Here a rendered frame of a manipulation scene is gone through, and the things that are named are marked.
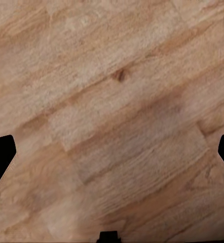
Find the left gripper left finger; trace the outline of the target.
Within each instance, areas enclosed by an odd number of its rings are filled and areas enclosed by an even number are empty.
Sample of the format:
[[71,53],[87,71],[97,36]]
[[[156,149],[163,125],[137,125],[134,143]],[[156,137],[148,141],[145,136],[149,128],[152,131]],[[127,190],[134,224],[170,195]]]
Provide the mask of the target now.
[[16,154],[15,141],[12,135],[0,137],[0,179]]

